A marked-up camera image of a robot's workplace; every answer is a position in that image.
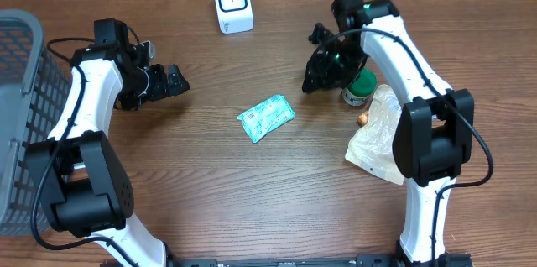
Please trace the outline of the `green lid clear jar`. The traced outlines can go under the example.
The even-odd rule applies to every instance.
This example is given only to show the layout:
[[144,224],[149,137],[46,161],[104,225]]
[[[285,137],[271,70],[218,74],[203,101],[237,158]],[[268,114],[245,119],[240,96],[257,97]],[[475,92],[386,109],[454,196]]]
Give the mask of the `green lid clear jar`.
[[350,106],[359,107],[368,102],[370,96],[377,87],[375,74],[367,69],[360,72],[360,75],[341,92],[343,100]]

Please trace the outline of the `mint green wipes pack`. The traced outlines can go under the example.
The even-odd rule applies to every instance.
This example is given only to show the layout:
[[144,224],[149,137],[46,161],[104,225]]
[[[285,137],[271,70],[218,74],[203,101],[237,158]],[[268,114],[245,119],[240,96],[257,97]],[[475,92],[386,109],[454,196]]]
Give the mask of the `mint green wipes pack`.
[[237,116],[254,144],[294,118],[295,111],[281,94],[273,95]]

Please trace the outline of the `orange tissue pack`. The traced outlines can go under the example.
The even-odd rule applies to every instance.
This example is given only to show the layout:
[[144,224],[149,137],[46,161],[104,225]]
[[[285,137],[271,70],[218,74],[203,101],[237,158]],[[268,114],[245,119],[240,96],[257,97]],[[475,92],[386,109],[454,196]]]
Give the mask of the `orange tissue pack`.
[[360,127],[365,126],[368,123],[369,111],[365,111],[357,117],[357,123]]

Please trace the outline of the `clear bag bread package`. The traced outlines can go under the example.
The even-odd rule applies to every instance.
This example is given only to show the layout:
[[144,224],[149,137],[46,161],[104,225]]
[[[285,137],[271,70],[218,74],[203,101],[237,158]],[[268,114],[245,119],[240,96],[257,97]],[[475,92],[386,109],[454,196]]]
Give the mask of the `clear bag bread package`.
[[399,186],[404,176],[395,164],[392,143],[401,112],[394,90],[380,85],[373,94],[367,122],[351,138],[345,153],[348,162]]

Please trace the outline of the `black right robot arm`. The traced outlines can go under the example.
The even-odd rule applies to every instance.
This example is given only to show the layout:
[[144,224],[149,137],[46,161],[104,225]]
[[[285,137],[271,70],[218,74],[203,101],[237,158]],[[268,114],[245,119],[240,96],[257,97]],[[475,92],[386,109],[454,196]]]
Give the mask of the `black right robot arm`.
[[331,12],[339,32],[315,25],[303,92],[349,86],[372,59],[402,108],[392,151],[407,196],[404,230],[389,265],[472,265],[468,254],[447,253],[442,237],[447,188],[471,157],[472,95],[453,90],[428,65],[391,0],[334,0]]

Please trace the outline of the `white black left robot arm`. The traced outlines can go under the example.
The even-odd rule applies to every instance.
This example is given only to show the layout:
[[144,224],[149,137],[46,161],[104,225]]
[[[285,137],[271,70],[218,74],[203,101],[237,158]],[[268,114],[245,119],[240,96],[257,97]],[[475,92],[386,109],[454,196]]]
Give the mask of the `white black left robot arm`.
[[72,84],[60,119],[26,151],[37,186],[30,229],[48,250],[97,243],[122,266],[176,266],[169,246],[136,216],[133,187],[108,131],[115,108],[135,111],[190,84],[177,65],[154,64],[152,44],[131,43],[133,34],[115,18],[97,20],[89,46],[68,58]]

